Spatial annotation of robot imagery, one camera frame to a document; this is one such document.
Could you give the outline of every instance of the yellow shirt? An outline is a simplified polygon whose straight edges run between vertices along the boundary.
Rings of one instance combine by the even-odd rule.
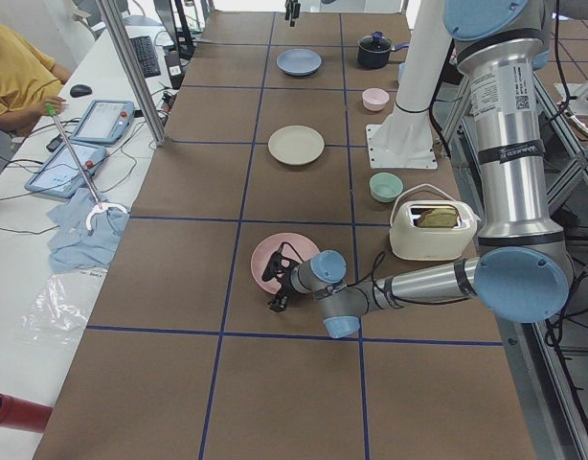
[[[0,24],[0,115],[56,96],[62,83],[50,72],[56,61]]]

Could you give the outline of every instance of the black computer mouse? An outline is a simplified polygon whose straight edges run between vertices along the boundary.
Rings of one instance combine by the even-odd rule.
[[[87,96],[88,94],[92,94],[92,88],[87,84],[76,84],[71,88],[71,96],[74,98]]]

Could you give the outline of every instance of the blue cloth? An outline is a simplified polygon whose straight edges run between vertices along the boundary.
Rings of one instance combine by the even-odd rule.
[[[90,234],[85,220],[95,204],[90,191],[79,188],[68,203],[47,213],[60,227],[48,243],[52,251],[49,264],[54,273],[88,266],[108,267],[111,263],[129,215],[117,209],[96,214]]]

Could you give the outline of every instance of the person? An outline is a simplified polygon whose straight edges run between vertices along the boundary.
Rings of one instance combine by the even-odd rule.
[[[58,93],[71,71],[37,50],[14,30],[0,24],[0,129],[26,137],[41,116],[45,103],[62,111]]]

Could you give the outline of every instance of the pink plate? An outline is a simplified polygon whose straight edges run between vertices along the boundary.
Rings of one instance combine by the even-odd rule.
[[[280,285],[279,282],[275,279],[269,282],[264,282],[262,280],[262,273],[264,272],[269,259],[273,253],[279,249],[279,246],[282,242],[289,242],[292,246],[294,246],[303,258],[303,261],[308,261],[316,254],[320,253],[320,249],[313,241],[297,233],[277,233],[275,235],[271,235],[258,244],[256,249],[254,249],[254,253],[252,254],[252,276],[262,289],[270,292],[271,294],[276,293],[282,285]],[[289,257],[295,261],[299,260],[296,253],[288,245],[283,247],[282,254],[285,257]]]

